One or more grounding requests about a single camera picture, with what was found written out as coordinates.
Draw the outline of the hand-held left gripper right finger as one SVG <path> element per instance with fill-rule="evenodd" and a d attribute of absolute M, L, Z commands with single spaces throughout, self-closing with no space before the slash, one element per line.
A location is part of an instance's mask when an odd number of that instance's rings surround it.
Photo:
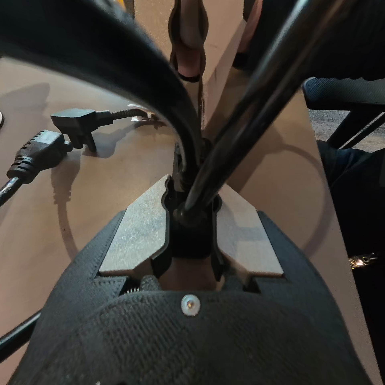
<path fill-rule="evenodd" d="M 230 268 L 238 277 L 282 277 L 283 269 L 255 207 L 227 184 L 219 198 L 217 245 Z"/>

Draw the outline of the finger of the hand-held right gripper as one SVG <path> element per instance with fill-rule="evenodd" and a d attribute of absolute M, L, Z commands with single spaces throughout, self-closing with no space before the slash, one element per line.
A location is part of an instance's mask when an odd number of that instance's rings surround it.
<path fill-rule="evenodd" d="M 204 44 L 208 35 L 208 15 L 202 0 L 195 0 L 195 50 L 199 52 L 199 70 L 195 76 L 195 82 L 198 82 L 206 66 L 206 54 Z"/>
<path fill-rule="evenodd" d="M 172 8 L 169 22 L 168 33 L 171 42 L 170 64 L 176 70 L 180 79 L 184 79 L 179 72 L 179 62 L 177 54 L 181 55 L 184 49 L 184 43 L 180 35 L 181 1 L 175 0 Z"/>

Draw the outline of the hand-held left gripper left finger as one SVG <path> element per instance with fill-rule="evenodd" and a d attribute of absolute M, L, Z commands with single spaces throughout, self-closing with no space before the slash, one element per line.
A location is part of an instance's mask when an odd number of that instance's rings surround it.
<path fill-rule="evenodd" d="M 127 207 L 99 267 L 101 276 L 159 276 L 165 271 L 157 258 L 169 245 L 164 200 L 170 180 L 165 175 Z"/>

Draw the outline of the person's right forearm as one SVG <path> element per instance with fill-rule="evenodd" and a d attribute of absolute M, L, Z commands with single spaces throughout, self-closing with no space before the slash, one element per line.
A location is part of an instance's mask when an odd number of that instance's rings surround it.
<path fill-rule="evenodd" d="M 261 12 L 262 12 L 263 0 L 256 0 L 251 8 L 249 18 L 243 34 L 243 51 L 247 52 L 255 30 L 257 28 Z"/>

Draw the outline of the black ribbed power connector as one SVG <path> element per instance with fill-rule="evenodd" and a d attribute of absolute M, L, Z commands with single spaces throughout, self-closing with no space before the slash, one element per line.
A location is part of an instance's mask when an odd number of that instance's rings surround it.
<path fill-rule="evenodd" d="M 73 149 L 62 133 L 42 130 L 16 152 L 7 177 L 29 184 L 41 171 L 56 167 Z"/>

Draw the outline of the black three-pin plug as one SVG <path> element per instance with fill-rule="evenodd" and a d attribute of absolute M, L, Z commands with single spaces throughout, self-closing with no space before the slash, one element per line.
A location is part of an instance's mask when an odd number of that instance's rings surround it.
<path fill-rule="evenodd" d="M 51 120 L 62 134 L 68 136 L 74 148 L 82 149 L 86 145 L 89 151 L 97 151 L 92 136 L 92 132 L 98 129 L 95 110 L 71 108 L 51 114 Z"/>

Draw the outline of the person's dark trouser leg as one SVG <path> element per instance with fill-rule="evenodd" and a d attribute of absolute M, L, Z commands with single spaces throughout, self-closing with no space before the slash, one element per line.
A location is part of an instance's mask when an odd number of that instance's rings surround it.
<path fill-rule="evenodd" d="M 353 270 L 378 368 L 385 374 L 384 148 L 336 149 L 317 141 L 349 257 L 376 257 Z"/>

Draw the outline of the person's black shirt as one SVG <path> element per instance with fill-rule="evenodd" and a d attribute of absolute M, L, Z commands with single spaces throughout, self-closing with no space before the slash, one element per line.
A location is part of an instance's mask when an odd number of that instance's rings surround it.
<path fill-rule="evenodd" d="M 245 1 L 248 21 L 255 1 Z M 266 0 L 251 40 L 243 51 L 243 37 L 233 67 L 253 72 L 280 31 L 296 1 Z M 385 1 L 359 1 L 350 16 L 325 35 L 309 64 L 306 78 L 359 79 L 385 77 Z"/>

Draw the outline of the black office chair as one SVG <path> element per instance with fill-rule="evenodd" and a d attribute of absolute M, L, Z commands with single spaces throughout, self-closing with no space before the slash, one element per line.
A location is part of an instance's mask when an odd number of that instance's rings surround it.
<path fill-rule="evenodd" d="M 333 148 L 352 148 L 385 122 L 385 79 L 312 77 L 302 84 L 302 91 L 310 109 L 349 111 L 327 140 Z"/>

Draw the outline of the metal keychain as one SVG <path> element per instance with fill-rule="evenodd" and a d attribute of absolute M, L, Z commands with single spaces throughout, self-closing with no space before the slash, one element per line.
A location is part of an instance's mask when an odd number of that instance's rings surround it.
<path fill-rule="evenodd" d="M 349 263 L 352 270 L 365 268 L 370 266 L 379 259 L 378 253 L 368 253 L 361 255 L 354 255 L 349 257 Z"/>

